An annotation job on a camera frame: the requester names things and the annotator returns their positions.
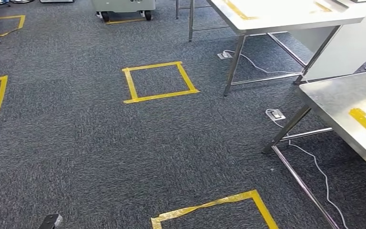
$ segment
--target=black object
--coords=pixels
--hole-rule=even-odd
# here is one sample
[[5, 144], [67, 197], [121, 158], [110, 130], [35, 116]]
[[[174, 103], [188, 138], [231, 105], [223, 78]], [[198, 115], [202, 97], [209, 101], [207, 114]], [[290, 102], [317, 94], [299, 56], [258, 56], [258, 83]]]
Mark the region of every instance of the black object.
[[145, 14], [145, 18], [146, 18], [147, 21], [152, 20], [152, 14], [151, 14], [150, 10], [144, 11], [144, 14]]
[[102, 11], [102, 18], [104, 22], [110, 21], [109, 13], [107, 11]]
[[62, 216], [59, 214], [47, 215], [39, 229], [54, 229], [62, 222]]

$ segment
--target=metal frame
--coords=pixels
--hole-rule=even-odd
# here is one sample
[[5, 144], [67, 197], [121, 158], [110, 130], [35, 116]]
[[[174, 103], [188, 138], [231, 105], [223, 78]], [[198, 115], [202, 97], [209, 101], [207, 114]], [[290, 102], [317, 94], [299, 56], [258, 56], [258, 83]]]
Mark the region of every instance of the metal frame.
[[[211, 7], [210, 5], [195, 6], [195, 8], [206, 8]], [[180, 6], [180, 0], [176, 0], [176, 19], [180, 17], [180, 10], [190, 9], [190, 6]]]
[[332, 219], [332, 217], [329, 215], [329, 213], [324, 209], [322, 204], [319, 202], [319, 200], [313, 195], [312, 191], [308, 188], [308, 186], [304, 183], [304, 181], [301, 179], [301, 177], [297, 174], [297, 172], [293, 169], [291, 164], [287, 161], [287, 159], [284, 157], [284, 155], [281, 153], [281, 151], [277, 148], [277, 143], [282, 141], [288, 141], [295, 138], [305, 137], [305, 136], [311, 136], [316, 135], [320, 133], [326, 133], [329, 131], [333, 131], [332, 128], [325, 128], [321, 130], [315, 130], [311, 132], [306, 132], [302, 134], [296, 134], [296, 135], [288, 135], [288, 132], [290, 132], [299, 121], [301, 121], [307, 113], [311, 111], [311, 108], [307, 105], [303, 106], [297, 114], [287, 123], [287, 125], [284, 126], [283, 129], [274, 137], [274, 139], [263, 149], [263, 153], [268, 153], [269, 151], [273, 150], [280, 160], [284, 163], [285, 167], [290, 171], [291, 175], [296, 179], [298, 184], [301, 186], [301, 188], [304, 190], [304, 192], [308, 195], [308, 197], [312, 200], [312, 202], [319, 208], [319, 210], [324, 215], [325, 219], [329, 222], [330, 226], [334, 229], [339, 229], [336, 222]]
[[[192, 42], [192, 40], [193, 40], [193, 32], [194, 31], [212, 30], [212, 29], [220, 29], [220, 28], [229, 27], [229, 25], [222, 25], [222, 26], [213, 26], [213, 27], [205, 27], [205, 28], [194, 28], [193, 27], [193, 22], [194, 22], [194, 9], [195, 8], [197, 8], [197, 7], [194, 6], [194, 0], [190, 0], [189, 42]], [[325, 41], [322, 43], [322, 45], [319, 47], [319, 49], [313, 55], [313, 57], [311, 58], [309, 63], [305, 63], [304, 61], [302, 61], [301, 58], [299, 58], [293, 51], [291, 51], [285, 44], [283, 44], [281, 41], [279, 41], [279, 39], [277, 37], [275, 37], [273, 35], [275, 33], [281, 33], [281, 32], [274, 32], [274, 33], [268, 32], [268, 33], [260, 33], [260, 34], [241, 34], [241, 35], [239, 35], [238, 43], [237, 43], [236, 50], [235, 50], [235, 55], [232, 59], [231, 67], [230, 67], [230, 70], [229, 70], [229, 73], [228, 73], [228, 81], [227, 81], [226, 86], [225, 86], [224, 96], [228, 96], [228, 94], [231, 90], [231, 86], [242, 85], [242, 84], [246, 84], [246, 83], [263, 82], [263, 81], [270, 81], [270, 80], [284, 79], [284, 78], [288, 78], [288, 77], [298, 76], [298, 78], [294, 81], [294, 84], [301, 84], [302, 79], [304, 78], [306, 73], [314, 65], [316, 60], [320, 57], [322, 52], [325, 50], [327, 45], [331, 42], [331, 40], [333, 39], [333, 37], [336, 35], [336, 33], [339, 31], [339, 29], [341, 27], [342, 27], [341, 25], [337, 25], [333, 28], [333, 30], [330, 32], [328, 37], [325, 39]], [[246, 37], [247, 36], [259, 36], [259, 35], [269, 36], [275, 43], [277, 43], [284, 51], [286, 51], [295, 61], [297, 61], [297, 63], [299, 63], [304, 68], [302, 70], [302, 72], [300, 72], [300, 73], [290, 73], [290, 74], [278, 75], [278, 76], [272, 76], [272, 77], [266, 77], [266, 78], [261, 78], [261, 79], [256, 79], [256, 80], [245, 80], [245, 81], [240, 81], [240, 82], [233, 82], [234, 75], [235, 75], [235, 72], [236, 72], [236, 68], [238, 66], [240, 56], [242, 54], [242, 49], [243, 49]]]

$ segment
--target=table leg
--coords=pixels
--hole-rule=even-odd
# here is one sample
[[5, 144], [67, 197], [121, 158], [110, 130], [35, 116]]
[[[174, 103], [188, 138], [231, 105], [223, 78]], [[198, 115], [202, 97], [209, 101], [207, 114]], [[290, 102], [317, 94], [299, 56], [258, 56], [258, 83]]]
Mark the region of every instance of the table leg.
[[179, 19], [179, 8], [180, 8], [180, 3], [179, 0], [176, 0], [176, 19]]
[[280, 140], [290, 132], [297, 123], [311, 110], [307, 105], [304, 105], [287, 125], [274, 137], [274, 139], [263, 149], [263, 153], [268, 153], [272, 146], [275, 146]]
[[193, 39], [193, 22], [194, 22], [194, 0], [190, 0], [189, 42], [192, 42]]
[[339, 227], [336, 224], [336, 222], [332, 219], [332, 217], [329, 215], [329, 213], [324, 209], [324, 207], [319, 202], [319, 200], [313, 195], [312, 191], [304, 183], [304, 181], [301, 179], [301, 177], [296, 173], [296, 171], [294, 170], [294, 168], [287, 161], [287, 159], [280, 152], [280, 150], [276, 146], [272, 146], [272, 149], [275, 151], [275, 153], [278, 155], [278, 157], [280, 158], [280, 160], [284, 163], [285, 167], [287, 167], [287, 169], [290, 171], [290, 173], [296, 179], [297, 183], [301, 186], [301, 188], [304, 190], [304, 192], [308, 195], [308, 197], [312, 200], [312, 202], [319, 208], [319, 210], [322, 212], [322, 214], [324, 215], [324, 217], [327, 220], [327, 222], [329, 222], [330, 226], [333, 229], [339, 229]]
[[315, 52], [315, 54], [313, 55], [313, 57], [311, 58], [311, 60], [309, 61], [309, 63], [306, 65], [306, 67], [302, 71], [302, 75], [298, 76], [298, 78], [294, 81], [294, 84], [295, 85], [298, 85], [298, 84], [300, 84], [302, 82], [302, 80], [304, 78], [303, 76], [305, 76], [308, 73], [309, 69], [315, 64], [315, 62], [321, 56], [321, 54], [323, 53], [323, 51], [325, 50], [325, 48], [328, 46], [328, 44], [331, 42], [331, 40], [335, 37], [336, 33], [339, 31], [339, 29], [341, 27], [342, 27], [341, 25], [337, 25], [337, 26], [335, 26], [332, 29], [332, 31], [330, 32], [330, 34], [328, 35], [328, 37], [325, 39], [325, 41], [323, 41], [322, 45]]
[[228, 96], [229, 91], [231, 90], [232, 80], [234, 79], [236, 68], [238, 67], [239, 59], [241, 57], [242, 49], [244, 48], [245, 40], [246, 40], [245, 35], [239, 36], [238, 44], [237, 44], [236, 50], [235, 50], [235, 55], [234, 55], [234, 58], [232, 59], [231, 68], [229, 69], [229, 73], [228, 73], [228, 81], [226, 82], [226, 86], [225, 86], [225, 91], [224, 91], [225, 97]]

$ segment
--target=white table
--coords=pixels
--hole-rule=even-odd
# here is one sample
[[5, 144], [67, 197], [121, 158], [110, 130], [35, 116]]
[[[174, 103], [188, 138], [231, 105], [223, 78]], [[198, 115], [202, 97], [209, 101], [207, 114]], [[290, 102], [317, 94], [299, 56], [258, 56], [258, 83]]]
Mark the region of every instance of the white table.
[[[291, 11], [287, 15], [284, 14], [260, 14], [252, 16], [249, 10], [254, 12], [267, 11], [265, 4], [254, 4], [254, 1], [250, 0], [207, 0], [211, 7], [224, 19], [228, 24], [226, 26], [214, 26], [207, 28], [194, 28], [194, 0], [190, 2], [190, 19], [189, 19], [189, 41], [193, 39], [194, 31], [202, 31], [209, 29], [218, 29], [224, 27], [230, 27], [238, 36], [238, 44], [236, 47], [235, 55], [233, 57], [231, 68], [228, 73], [228, 81], [225, 87], [224, 96], [227, 96], [232, 85], [241, 85], [245, 83], [254, 83], [260, 81], [268, 81], [280, 78], [287, 78], [298, 76], [296, 83], [300, 83], [303, 76], [313, 68], [315, 63], [321, 60], [320, 56], [325, 52], [325, 49], [331, 44], [331, 41], [336, 37], [337, 33], [341, 30], [343, 25], [360, 23], [366, 17], [366, 7], [360, 7], [360, 4], [354, 3], [356, 6], [352, 8], [346, 8], [340, 4], [331, 0], [319, 0], [318, 12], [311, 13], [309, 8], [299, 8], [298, 13]], [[297, 8], [299, 0], [288, 0], [290, 8]], [[301, 2], [314, 2], [313, 0], [304, 0]], [[274, 35], [275, 32], [282, 31], [299, 31], [315, 28], [330, 28], [329, 33], [325, 34], [325, 39], [322, 44], [315, 50], [315, 54], [309, 61], [304, 63], [297, 55], [289, 50], [283, 43], [281, 43]], [[239, 57], [243, 49], [246, 36], [267, 34], [277, 44], [279, 44], [288, 54], [290, 54], [304, 70], [301, 73], [291, 73], [286, 75], [267, 77], [257, 80], [246, 80], [241, 82], [233, 82], [235, 71], [238, 65]]]
[[[308, 197], [321, 210], [332, 228], [339, 227], [312, 194], [297, 172], [277, 147], [277, 143], [304, 136], [335, 131], [366, 161], [366, 73], [303, 84], [299, 88], [305, 102], [297, 114], [276, 135], [263, 152], [273, 149], [285, 164]], [[313, 110], [330, 128], [288, 135], [305, 115]]]

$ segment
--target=gray machine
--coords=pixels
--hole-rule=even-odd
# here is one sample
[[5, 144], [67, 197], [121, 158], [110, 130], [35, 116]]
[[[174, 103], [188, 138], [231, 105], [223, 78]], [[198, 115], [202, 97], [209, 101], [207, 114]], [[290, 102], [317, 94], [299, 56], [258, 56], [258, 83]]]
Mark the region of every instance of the gray machine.
[[110, 20], [109, 12], [130, 13], [140, 12], [148, 21], [152, 19], [151, 11], [155, 9], [155, 0], [92, 0], [96, 12], [103, 21]]

